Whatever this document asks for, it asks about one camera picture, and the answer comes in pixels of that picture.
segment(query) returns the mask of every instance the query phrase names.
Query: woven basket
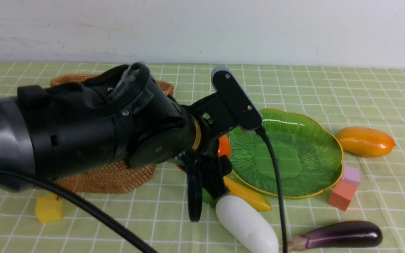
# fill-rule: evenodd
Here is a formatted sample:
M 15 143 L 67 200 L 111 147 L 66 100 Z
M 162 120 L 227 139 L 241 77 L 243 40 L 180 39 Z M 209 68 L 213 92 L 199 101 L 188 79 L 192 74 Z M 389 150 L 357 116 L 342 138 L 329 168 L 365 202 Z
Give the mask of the woven basket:
M 67 82 L 83 82 L 98 74 L 71 74 L 51 79 L 51 86 Z M 156 80 L 165 95 L 172 95 L 174 86 L 168 82 Z M 123 162 L 114 162 L 101 168 L 71 176 L 55 183 L 73 192 L 102 194 L 127 193 L 148 181 L 154 173 L 155 164 L 142 168 L 129 169 Z

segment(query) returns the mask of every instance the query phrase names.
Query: toy block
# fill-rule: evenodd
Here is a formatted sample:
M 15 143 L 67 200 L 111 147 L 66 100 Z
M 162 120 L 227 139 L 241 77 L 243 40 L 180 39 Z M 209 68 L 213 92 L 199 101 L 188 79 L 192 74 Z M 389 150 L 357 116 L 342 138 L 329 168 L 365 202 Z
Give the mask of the toy block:
M 340 180 L 334 187 L 334 191 L 331 193 L 328 203 L 342 211 L 346 211 L 354 198 L 356 190 L 357 188 L 355 186 Z
M 342 180 L 358 188 L 360 184 L 360 171 L 358 168 L 345 166 Z
M 40 223 L 51 223 L 62 219 L 63 201 L 56 194 L 37 198 L 35 215 Z

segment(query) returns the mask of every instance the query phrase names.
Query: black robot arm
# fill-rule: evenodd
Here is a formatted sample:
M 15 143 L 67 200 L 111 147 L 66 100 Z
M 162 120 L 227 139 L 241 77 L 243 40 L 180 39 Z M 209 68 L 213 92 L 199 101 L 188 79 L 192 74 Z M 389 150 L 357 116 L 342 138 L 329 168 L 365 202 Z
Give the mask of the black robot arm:
M 212 71 L 212 85 L 215 93 L 181 105 L 164 95 L 148 67 L 135 63 L 81 83 L 19 87 L 16 96 L 0 98 L 0 188 L 18 192 L 36 184 L 79 202 L 122 235 L 119 224 L 105 222 L 104 213 L 53 182 L 111 162 L 129 168 L 172 162 L 186 172 L 190 220 L 199 221 L 203 188 L 214 200 L 229 192 L 223 177 L 232 168 L 218 156 L 218 139 L 235 127 L 262 126 L 227 69 Z

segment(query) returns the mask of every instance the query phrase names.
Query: purple eggplant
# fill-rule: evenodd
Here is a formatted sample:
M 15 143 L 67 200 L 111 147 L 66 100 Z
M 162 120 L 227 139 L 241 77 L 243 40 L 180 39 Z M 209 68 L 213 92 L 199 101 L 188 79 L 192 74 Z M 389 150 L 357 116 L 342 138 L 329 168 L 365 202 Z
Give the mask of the purple eggplant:
M 369 221 L 344 221 L 298 235 L 288 244 L 288 251 L 312 248 L 371 248 L 381 244 L 381 229 Z

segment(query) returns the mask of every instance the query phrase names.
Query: orange tomato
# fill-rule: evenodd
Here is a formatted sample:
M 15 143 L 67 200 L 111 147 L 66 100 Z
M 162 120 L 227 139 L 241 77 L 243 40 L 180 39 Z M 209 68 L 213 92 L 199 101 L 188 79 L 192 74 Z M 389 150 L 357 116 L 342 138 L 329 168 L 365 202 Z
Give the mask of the orange tomato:
M 219 146 L 218 146 L 218 157 L 222 157 L 226 155 L 228 158 L 230 157 L 230 142 L 227 135 L 223 135 L 219 139 Z
M 343 150 L 362 157 L 388 155 L 395 147 L 395 140 L 383 131 L 352 126 L 343 128 L 335 138 Z

